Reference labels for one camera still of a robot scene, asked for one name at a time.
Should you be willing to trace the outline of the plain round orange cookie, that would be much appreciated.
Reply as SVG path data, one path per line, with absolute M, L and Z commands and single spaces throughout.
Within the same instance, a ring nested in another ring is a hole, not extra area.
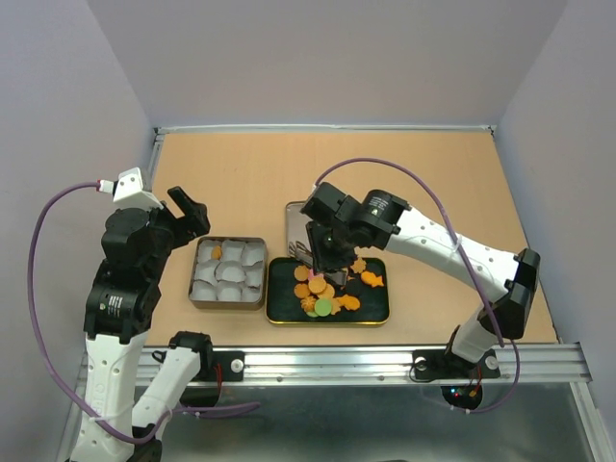
M 211 258 L 218 260 L 222 255 L 222 249 L 220 245 L 215 246 L 211 252 Z

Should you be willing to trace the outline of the silver metal tongs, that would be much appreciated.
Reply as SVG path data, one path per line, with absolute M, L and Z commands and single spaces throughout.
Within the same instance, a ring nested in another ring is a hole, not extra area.
M 315 275 L 320 274 L 332 285 L 344 287 L 347 282 L 348 274 L 345 269 L 338 271 L 317 271 L 313 267 L 313 255 L 308 247 L 300 241 L 288 242 L 288 255 L 295 258 L 301 264 L 305 265 Z

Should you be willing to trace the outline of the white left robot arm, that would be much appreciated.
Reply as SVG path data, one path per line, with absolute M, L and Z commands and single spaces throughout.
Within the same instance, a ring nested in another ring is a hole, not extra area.
M 88 379 L 72 461 L 157 461 L 174 407 L 192 378 L 214 367 L 209 336 L 179 332 L 158 376 L 135 397 L 137 371 L 159 284 L 171 252 L 210 231 L 207 208 L 181 188 L 168 195 L 177 218 L 148 192 L 136 204 L 117 208 L 105 222 L 105 257 L 86 302 L 84 330 Z

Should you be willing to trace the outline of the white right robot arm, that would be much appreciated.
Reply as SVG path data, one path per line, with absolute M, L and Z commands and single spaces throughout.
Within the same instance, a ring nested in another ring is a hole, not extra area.
M 458 326 L 443 352 L 454 375 L 472 370 L 498 340 L 519 340 L 538 286 L 540 255 L 477 243 L 449 230 L 382 190 L 363 201 L 329 183 L 317 186 L 301 208 L 313 267 L 335 272 L 350 266 L 359 248 L 410 257 L 484 293 L 482 307 Z

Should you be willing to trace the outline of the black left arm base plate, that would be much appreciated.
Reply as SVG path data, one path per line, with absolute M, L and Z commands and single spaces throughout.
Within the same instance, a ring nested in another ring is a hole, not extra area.
M 201 364 L 194 381 L 242 382 L 244 380 L 245 354 L 241 350 L 215 350 Z

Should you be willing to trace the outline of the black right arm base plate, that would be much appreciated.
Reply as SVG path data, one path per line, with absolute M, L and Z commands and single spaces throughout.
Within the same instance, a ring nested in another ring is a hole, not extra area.
M 461 359 L 443 348 L 415 350 L 412 370 L 413 378 L 421 382 L 501 377 L 499 361 L 493 349 L 484 353 L 477 363 Z

